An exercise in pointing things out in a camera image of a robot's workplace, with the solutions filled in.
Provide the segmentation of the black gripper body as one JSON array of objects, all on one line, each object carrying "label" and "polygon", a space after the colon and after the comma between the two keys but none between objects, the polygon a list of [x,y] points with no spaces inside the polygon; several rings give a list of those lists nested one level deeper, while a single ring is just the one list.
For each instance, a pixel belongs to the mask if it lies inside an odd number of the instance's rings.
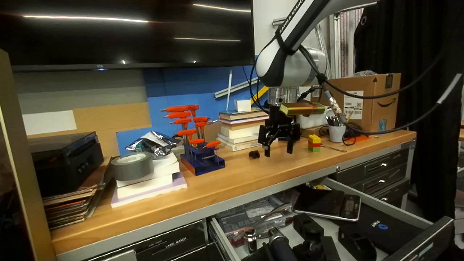
[{"label": "black gripper body", "polygon": [[300,124],[285,116],[277,105],[268,110],[268,119],[259,126],[258,142],[271,145],[275,139],[295,142],[300,139]]}]

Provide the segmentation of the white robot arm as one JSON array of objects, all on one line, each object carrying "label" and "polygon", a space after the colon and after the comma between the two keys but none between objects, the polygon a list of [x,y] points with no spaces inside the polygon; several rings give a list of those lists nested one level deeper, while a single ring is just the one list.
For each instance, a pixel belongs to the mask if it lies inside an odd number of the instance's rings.
[{"label": "white robot arm", "polygon": [[[259,81],[266,87],[300,87],[317,78],[323,94],[329,100],[330,108],[346,123],[340,107],[324,90],[327,78],[322,74],[310,52],[301,45],[307,34],[319,24],[320,20],[330,14],[361,8],[374,4],[378,0],[297,0],[284,21],[278,26],[269,42],[261,49],[255,61],[255,71]],[[294,116],[287,116],[278,105],[271,105],[269,117],[265,124],[259,126],[258,142],[262,145],[265,156],[269,156],[271,143],[284,137],[287,152],[293,152],[293,145],[300,139],[300,124]]]}]

